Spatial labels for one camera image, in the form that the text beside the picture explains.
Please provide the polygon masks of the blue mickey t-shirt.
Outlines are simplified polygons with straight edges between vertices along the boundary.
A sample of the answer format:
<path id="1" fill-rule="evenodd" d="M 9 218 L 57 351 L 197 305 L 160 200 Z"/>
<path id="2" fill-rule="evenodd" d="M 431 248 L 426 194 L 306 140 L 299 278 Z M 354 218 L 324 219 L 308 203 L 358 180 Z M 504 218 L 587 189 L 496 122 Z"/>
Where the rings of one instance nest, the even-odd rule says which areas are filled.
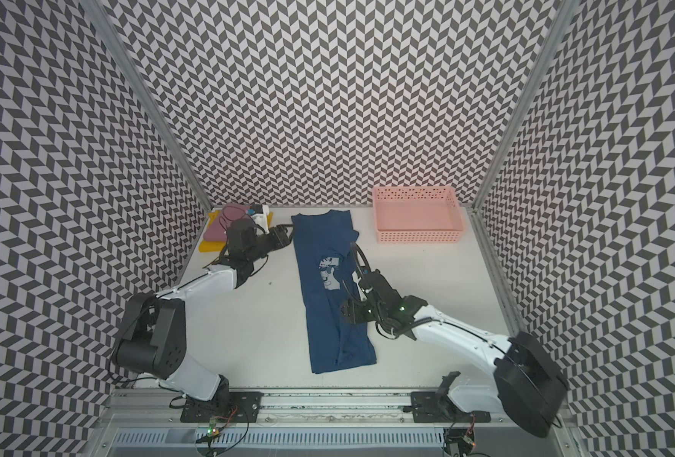
<path id="1" fill-rule="evenodd" d="M 341 305 L 358 296 L 351 246 L 360 233 L 350 211 L 298 214 L 292 224 L 312 373 L 375 365 L 367 326 L 351 324 L 341 314 Z"/>

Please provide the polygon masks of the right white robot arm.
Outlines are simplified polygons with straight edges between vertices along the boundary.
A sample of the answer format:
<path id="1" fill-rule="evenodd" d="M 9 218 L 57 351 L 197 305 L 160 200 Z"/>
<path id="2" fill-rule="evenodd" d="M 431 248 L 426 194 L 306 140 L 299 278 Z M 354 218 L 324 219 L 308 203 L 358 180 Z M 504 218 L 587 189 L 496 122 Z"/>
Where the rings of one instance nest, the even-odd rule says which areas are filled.
<path id="1" fill-rule="evenodd" d="M 364 270 L 357 278 L 360 295 L 349 294 L 341 304 L 347 322 L 373 322 L 388 339 L 407 337 L 453 352 L 493 381 L 473 385 L 451 374 L 440 385 L 441 401 L 462 413 L 502 412 L 533 436 L 549 435 L 569 383 L 534 335 L 521 331 L 511 337 L 473 327 L 417 296 L 400 295 L 379 270 Z"/>

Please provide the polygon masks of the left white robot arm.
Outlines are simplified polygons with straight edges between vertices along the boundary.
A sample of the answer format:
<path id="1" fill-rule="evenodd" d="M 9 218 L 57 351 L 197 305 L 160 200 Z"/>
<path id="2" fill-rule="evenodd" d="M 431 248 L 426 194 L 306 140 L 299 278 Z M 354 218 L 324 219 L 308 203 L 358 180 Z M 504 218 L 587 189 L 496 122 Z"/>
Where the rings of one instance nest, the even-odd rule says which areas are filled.
<path id="1" fill-rule="evenodd" d="M 294 226 L 261 228 L 240 219 L 227 230 L 218 257 L 199 276 L 153 294 L 133 295 L 109 357 L 110 363 L 134 373 L 154 376 L 167 388 L 198 401 L 213 400 L 223 377 L 198 362 L 187 348 L 187 321 L 254 276 L 256 263 L 294 240 Z"/>

